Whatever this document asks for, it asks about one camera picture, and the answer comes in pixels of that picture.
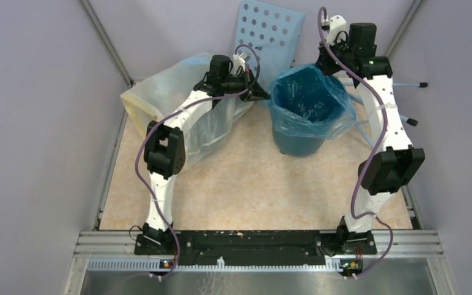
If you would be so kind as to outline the blue plastic trash bag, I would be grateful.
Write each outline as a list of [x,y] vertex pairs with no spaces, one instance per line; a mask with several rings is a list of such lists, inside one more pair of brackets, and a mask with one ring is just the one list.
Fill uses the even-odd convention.
[[316,64],[282,72],[269,87],[273,129],[286,135],[333,140],[356,123],[356,112],[343,83]]

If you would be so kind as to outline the teal plastic trash bin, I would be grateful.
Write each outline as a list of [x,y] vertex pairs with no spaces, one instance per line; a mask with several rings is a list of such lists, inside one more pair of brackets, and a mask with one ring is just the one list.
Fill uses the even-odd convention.
[[273,140],[282,154],[296,157],[305,157],[312,155],[319,150],[324,143],[324,139],[307,138],[298,136],[286,136],[273,129]]

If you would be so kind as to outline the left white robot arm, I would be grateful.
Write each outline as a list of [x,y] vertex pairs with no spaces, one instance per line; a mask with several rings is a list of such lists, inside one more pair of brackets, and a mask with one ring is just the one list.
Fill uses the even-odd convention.
[[214,55],[208,71],[193,86],[185,102],[160,121],[147,125],[146,138],[137,159],[147,165],[151,207],[136,237],[136,255],[180,253],[173,229],[172,203],[177,175],[186,164],[186,133],[222,101],[236,98],[244,103],[267,100],[259,85],[261,66],[246,65],[244,54]]

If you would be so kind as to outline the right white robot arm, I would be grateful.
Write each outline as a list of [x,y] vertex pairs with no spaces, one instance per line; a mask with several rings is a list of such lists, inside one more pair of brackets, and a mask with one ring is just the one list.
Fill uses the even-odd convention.
[[376,54],[377,27],[373,23],[347,25],[340,17],[320,23],[317,67],[325,76],[345,71],[368,114],[376,142],[358,167],[358,180],[349,212],[334,237],[325,237],[321,250],[336,254],[375,254],[372,223],[383,205],[407,185],[425,160],[407,136],[393,93],[393,71],[386,56]]

